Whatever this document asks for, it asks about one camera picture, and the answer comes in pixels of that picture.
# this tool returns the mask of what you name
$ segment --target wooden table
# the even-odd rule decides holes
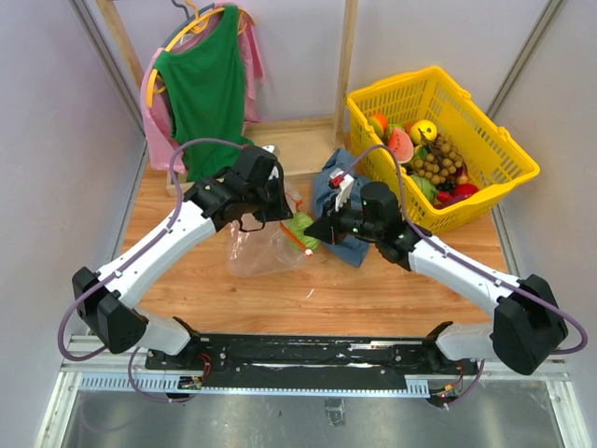
[[[146,170],[125,249],[174,208],[163,178],[163,172]],[[298,189],[309,207],[310,185]],[[506,268],[490,215],[442,238],[490,267]],[[388,263],[374,247],[359,269],[320,247],[301,269],[240,278],[227,268],[229,243],[223,230],[190,250],[148,290],[141,306],[211,332],[424,336],[446,320],[488,320],[436,281]]]

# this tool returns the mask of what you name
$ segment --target wooden rack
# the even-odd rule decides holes
[[[122,53],[125,63],[132,73],[137,87],[140,88],[144,70],[126,27],[118,14],[115,0],[95,1]],[[294,182],[313,178],[320,172],[333,151],[343,145],[342,125],[357,10],[358,0],[345,0],[334,115],[331,117],[256,123],[247,127],[245,135],[257,145],[276,144],[279,146],[280,160],[285,168],[285,176]],[[192,185],[192,183],[187,182],[184,175],[179,175],[178,179],[184,191]],[[175,195],[174,184],[169,174],[166,175],[166,190],[169,194]]]

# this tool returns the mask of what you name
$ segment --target yellow basket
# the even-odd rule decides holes
[[[497,127],[440,67],[388,77],[348,96],[351,112],[351,151],[359,155],[382,141],[366,117],[384,114],[390,123],[429,119],[459,148],[470,181],[481,190],[465,201],[437,210],[409,176],[404,175],[407,211],[417,224],[433,233],[449,231],[487,213],[516,186],[539,174],[539,165]],[[383,149],[369,154],[361,165],[373,180],[381,180],[399,198],[396,168]]]

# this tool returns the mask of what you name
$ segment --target clothes hanger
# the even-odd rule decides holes
[[[177,35],[177,34],[178,34],[178,31],[180,31],[180,30],[181,30],[181,29],[183,29],[185,26],[187,26],[187,25],[190,23],[190,20],[191,20],[191,15],[188,13],[187,7],[185,7],[184,5],[181,5],[180,3],[176,3],[176,1],[175,1],[175,0],[171,0],[171,1],[172,1],[173,5],[175,5],[175,6],[177,6],[177,7],[181,7],[181,8],[183,8],[183,9],[185,10],[185,14],[187,15],[187,20],[186,20],[186,22],[185,22],[185,23],[183,23],[183,24],[180,26],[180,28],[179,28],[179,29],[178,29],[176,32],[174,32],[174,34],[172,34],[172,37],[169,37],[169,38],[166,40],[166,42],[165,42],[165,43],[162,45],[163,47],[166,47],[166,46],[168,45],[168,43],[170,42],[170,40],[171,40],[172,38],[174,38],[174,36],[175,36],[175,35]],[[202,7],[202,8],[199,10],[199,15],[201,15],[201,14],[203,14],[203,13],[205,13],[205,12],[209,11],[210,9],[214,9],[214,8],[215,8],[215,3],[211,3],[211,4],[209,4],[209,5],[205,6],[205,7]],[[164,80],[161,78],[161,76],[160,76],[160,75],[157,75],[157,76],[156,76],[156,79],[159,79],[159,80],[161,81],[161,83],[162,83],[162,84],[164,84]],[[154,87],[154,90],[153,90],[153,92],[154,92],[154,93],[162,93],[162,92],[163,92],[163,91],[165,91],[165,90],[166,90],[166,86],[165,86],[165,85],[162,85],[162,86],[161,86],[159,89],[156,89],[156,88]]]
[[[168,44],[168,46],[163,51],[170,51],[171,49],[173,49],[174,46],[176,45],[176,43],[193,28],[199,28],[200,29],[199,33],[201,31],[203,31],[205,28],[207,28],[207,24],[209,23],[209,18],[212,17],[214,14],[216,14],[218,12],[222,12],[224,10],[225,10],[224,7],[218,7],[216,9],[211,10],[207,14],[199,16],[199,12],[196,9],[197,15],[195,16],[195,20],[189,22],[187,26],[185,26],[182,30],[180,30],[180,32],[174,37],[174,39],[172,39],[170,44]],[[246,18],[249,20],[249,22],[252,25],[255,25],[255,21],[251,17],[251,14],[249,14],[246,10],[242,9],[241,7],[239,7],[239,11],[240,11],[239,22],[241,21],[241,17],[244,14],[246,16]],[[243,27],[239,30],[239,33],[238,33],[239,35],[241,35],[244,32],[244,30],[246,30],[246,26],[247,26],[247,24],[245,21],[243,24]],[[149,75],[149,80],[147,82],[146,104],[147,104],[147,107],[149,107],[149,108],[151,108],[151,106],[153,105],[153,94],[154,94],[154,88],[156,85],[157,76],[158,76],[158,70],[156,68],[154,68],[151,71],[151,75]]]
[[[191,2],[190,0],[185,0],[185,4],[189,7],[193,8],[193,11],[195,12],[195,21],[199,20],[199,9],[197,8],[197,5],[195,5],[193,2]],[[200,26],[194,26],[193,28],[190,29],[191,33],[193,33],[194,35],[198,35],[201,31],[203,31],[203,29]]]
[[[180,7],[181,9],[185,10],[185,16],[187,16],[187,20],[190,19],[190,14],[188,13],[187,7],[181,5],[180,3],[176,2],[176,0],[170,0],[175,7]]]

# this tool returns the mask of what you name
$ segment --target wooden post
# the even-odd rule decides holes
[[[131,38],[127,33],[124,23],[122,23],[120,14],[118,14],[116,5],[114,5],[114,0],[95,0],[95,2],[104,16],[104,20],[107,23],[112,36],[118,44],[124,62],[128,65],[129,70],[131,70],[134,82],[137,84],[137,87],[140,88],[141,82],[143,81],[144,70],[141,67],[137,53],[132,46]]]
[[[334,128],[332,133],[332,149],[343,146],[344,109],[346,107],[346,91],[348,76],[351,71],[353,56],[354,28],[358,0],[346,0],[344,3],[344,25],[342,29],[342,48],[340,53],[340,70],[338,72],[338,90],[336,92],[336,110],[334,112]]]

